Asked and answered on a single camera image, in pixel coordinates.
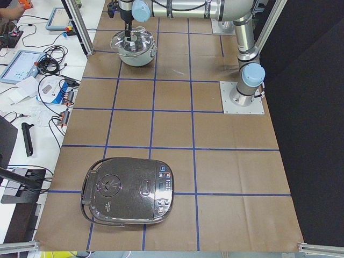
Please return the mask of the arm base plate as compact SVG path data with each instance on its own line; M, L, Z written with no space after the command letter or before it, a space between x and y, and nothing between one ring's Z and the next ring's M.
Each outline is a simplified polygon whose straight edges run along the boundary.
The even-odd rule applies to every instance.
M220 81L219 84L224 114L264 114L261 97L255 97L259 90L252 96L244 96L237 91L237 82Z
M211 19L213 35L231 35L236 36L235 28L232 21L217 21Z

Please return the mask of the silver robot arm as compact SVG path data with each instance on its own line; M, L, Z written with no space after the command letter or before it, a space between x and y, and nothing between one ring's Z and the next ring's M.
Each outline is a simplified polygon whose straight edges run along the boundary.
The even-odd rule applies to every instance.
M263 84L265 70L260 65L252 25L253 1L111 1L108 15L120 13L126 35L131 34L132 21L145 23L151 17L215 19L232 22L238 46L239 80L230 92L230 100L237 106L249 106L256 90Z

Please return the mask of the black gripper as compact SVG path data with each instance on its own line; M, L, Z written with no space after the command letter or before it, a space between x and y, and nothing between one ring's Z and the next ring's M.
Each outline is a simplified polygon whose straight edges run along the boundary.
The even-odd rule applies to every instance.
M118 0L111 0L107 4L107 14L109 18L114 17L115 13L118 11L118 8L119 8Z
M131 41L132 36L132 5L134 0L118 0L118 10L121 19L125 22L125 39Z

